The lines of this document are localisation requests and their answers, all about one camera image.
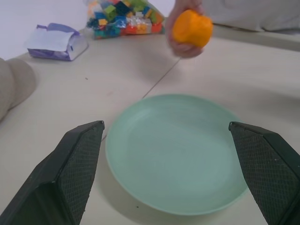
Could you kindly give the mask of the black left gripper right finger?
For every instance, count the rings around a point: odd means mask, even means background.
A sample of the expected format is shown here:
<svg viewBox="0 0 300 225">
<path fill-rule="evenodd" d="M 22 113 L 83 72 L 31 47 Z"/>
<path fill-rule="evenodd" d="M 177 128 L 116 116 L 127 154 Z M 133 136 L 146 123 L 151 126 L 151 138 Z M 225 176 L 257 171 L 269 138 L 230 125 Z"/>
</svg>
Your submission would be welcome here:
<svg viewBox="0 0 300 225">
<path fill-rule="evenodd" d="M 246 184 L 268 225 L 300 225 L 300 155 L 279 134 L 230 122 Z"/>
</svg>

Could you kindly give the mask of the orange fruit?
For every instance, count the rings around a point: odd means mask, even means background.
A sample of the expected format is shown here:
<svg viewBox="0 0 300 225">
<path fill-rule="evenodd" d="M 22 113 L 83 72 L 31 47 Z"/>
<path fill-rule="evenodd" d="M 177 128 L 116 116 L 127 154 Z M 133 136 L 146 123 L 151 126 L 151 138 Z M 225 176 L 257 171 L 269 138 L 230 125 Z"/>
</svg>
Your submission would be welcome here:
<svg viewBox="0 0 300 225">
<path fill-rule="evenodd" d="M 172 37 L 176 42 L 200 48 L 208 44 L 212 33 L 212 20 L 191 9 L 181 13 L 172 28 Z"/>
</svg>

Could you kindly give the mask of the beige rounded cloth object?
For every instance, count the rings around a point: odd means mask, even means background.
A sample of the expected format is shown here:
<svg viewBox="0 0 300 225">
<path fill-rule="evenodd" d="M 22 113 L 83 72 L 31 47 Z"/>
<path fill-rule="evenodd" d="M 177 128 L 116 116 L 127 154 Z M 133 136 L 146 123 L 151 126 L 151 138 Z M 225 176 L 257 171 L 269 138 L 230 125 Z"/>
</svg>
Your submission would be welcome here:
<svg viewBox="0 0 300 225">
<path fill-rule="evenodd" d="M 17 58 L 0 58 L 0 122 L 8 112 L 25 101 L 37 87 L 32 67 Z"/>
</svg>

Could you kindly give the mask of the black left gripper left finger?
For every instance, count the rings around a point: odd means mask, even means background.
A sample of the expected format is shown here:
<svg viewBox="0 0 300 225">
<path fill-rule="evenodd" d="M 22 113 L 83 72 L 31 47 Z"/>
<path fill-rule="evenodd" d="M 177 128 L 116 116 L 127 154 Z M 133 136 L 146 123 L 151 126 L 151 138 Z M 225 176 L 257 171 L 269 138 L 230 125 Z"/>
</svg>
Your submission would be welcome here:
<svg viewBox="0 0 300 225">
<path fill-rule="evenodd" d="M 0 215 L 0 225 L 80 225 L 95 179 L 102 120 L 65 133 Z"/>
</svg>

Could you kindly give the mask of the person's white garment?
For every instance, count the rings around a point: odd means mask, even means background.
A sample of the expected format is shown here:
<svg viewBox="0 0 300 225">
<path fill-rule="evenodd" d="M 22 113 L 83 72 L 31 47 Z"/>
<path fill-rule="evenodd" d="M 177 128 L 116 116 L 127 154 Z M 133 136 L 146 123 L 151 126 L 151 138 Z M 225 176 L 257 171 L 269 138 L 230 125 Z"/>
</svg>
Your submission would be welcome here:
<svg viewBox="0 0 300 225">
<path fill-rule="evenodd" d="M 252 31 L 300 30 L 300 0 L 202 0 L 214 23 Z"/>
</svg>

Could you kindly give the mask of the purple tissue pack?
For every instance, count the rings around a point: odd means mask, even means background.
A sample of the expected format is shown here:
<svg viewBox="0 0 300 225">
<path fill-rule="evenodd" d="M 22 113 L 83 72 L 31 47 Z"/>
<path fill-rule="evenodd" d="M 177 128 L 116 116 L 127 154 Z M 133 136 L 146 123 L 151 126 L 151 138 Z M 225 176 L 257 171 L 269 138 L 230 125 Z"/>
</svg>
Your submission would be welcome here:
<svg viewBox="0 0 300 225">
<path fill-rule="evenodd" d="M 73 61 L 89 47 L 79 31 L 59 23 L 37 25 L 25 41 L 31 57 Z"/>
</svg>

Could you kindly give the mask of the mint green round plate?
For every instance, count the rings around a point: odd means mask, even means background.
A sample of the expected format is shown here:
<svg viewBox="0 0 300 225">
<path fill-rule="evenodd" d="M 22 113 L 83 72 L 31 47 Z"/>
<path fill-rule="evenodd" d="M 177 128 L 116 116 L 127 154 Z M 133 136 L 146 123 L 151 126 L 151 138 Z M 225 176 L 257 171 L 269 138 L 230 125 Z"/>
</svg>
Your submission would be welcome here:
<svg viewBox="0 0 300 225">
<path fill-rule="evenodd" d="M 145 98 L 110 127 L 105 151 L 119 184 L 157 210 L 195 216 L 222 210 L 247 191 L 230 122 L 238 118 L 203 98 Z"/>
</svg>

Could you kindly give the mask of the person's bare hand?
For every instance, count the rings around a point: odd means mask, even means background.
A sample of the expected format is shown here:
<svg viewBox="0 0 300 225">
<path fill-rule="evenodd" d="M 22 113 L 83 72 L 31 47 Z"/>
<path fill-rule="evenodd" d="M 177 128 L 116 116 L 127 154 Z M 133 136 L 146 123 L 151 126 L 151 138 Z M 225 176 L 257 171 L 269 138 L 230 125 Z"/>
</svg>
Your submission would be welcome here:
<svg viewBox="0 0 300 225">
<path fill-rule="evenodd" d="M 194 45 L 177 43 L 173 39 L 172 29 L 177 17 L 185 10 L 191 9 L 198 14 L 203 14 L 203 0 L 175 0 L 175 4 L 166 19 L 165 36 L 173 54 L 180 58 L 193 58 L 202 53 L 202 49 Z"/>
</svg>

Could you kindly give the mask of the bag of colourful building blocks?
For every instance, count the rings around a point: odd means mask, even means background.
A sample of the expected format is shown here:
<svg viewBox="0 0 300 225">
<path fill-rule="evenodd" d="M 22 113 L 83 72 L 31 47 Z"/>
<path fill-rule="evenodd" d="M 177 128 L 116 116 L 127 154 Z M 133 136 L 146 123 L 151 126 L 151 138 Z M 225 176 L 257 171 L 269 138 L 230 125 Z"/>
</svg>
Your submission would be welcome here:
<svg viewBox="0 0 300 225">
<path fill-rule="evenodd" d="M 86 31 L 94 39 L 164 34 L 165 17 L 148 0 L 82 0 Z"/>
</svg>

